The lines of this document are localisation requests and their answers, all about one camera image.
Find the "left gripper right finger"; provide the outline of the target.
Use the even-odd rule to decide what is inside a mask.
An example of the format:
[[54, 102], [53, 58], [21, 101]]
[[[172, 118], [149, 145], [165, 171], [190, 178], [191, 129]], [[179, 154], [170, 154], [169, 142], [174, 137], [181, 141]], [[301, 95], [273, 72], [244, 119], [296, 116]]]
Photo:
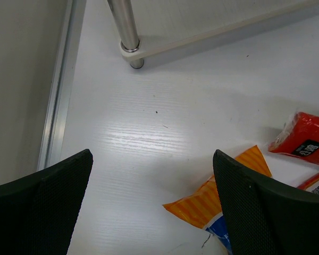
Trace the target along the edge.
[[221, 150], [213, 170], [233, 254], [319, 254], [319, 194], [260, 174]]

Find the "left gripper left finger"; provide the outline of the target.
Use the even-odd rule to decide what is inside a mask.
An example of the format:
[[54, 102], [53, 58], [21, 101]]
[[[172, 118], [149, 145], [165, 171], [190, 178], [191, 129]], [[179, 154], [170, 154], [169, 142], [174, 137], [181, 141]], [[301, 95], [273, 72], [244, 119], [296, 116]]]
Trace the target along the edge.
[[0, 254], [67, 254], [92, 167], [85, 149], [0, 185]]

